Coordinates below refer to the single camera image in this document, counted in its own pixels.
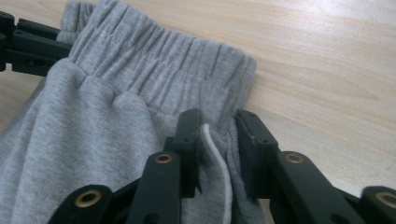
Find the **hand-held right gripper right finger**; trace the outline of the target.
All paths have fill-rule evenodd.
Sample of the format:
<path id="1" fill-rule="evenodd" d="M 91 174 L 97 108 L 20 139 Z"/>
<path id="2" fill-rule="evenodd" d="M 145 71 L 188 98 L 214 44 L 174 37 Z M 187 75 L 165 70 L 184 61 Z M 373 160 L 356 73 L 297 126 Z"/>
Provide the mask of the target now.
<path id="1" fill-rule="evenodd" d="M 279 152 L 278 142 L 256 114 L 239 109 L 234 119 L 246 195 L 253 199 L 269 199 L 270 166 Z"/>

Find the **grey shorts with white stripe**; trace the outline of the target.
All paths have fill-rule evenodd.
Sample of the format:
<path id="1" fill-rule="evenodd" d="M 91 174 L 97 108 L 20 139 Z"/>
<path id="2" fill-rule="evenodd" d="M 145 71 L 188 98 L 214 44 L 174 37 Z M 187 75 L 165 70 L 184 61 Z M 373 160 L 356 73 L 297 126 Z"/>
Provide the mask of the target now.
<path id="1" fill-rule="evenodd" d="M 0 224 L 48 224 L 75 189 L 133 182 L 191 108 L 203 116 L 203 191 L 183 201 L 182 224 L 265 224 L 244 190 L 233 119 L 255 75 L 251 57 L 118 0 L 68 3 L 58 38 L 69 56 L 0 134 Z"/>

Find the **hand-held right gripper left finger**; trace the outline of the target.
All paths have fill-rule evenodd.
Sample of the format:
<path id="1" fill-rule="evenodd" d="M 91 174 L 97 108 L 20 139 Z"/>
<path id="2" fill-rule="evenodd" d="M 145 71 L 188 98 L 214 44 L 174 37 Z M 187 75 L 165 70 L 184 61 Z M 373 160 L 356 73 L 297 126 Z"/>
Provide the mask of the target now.
<path id="1" fill-rule="evenodd" d="M 177 121 L 174 136 L 166 139 L 165 149 L 180 157 L 181 197 L 193 198 L 195 191 L 202 191 L 199 177 L 199 128 L 201 111 L 197 108 L 182 112 Z"/>

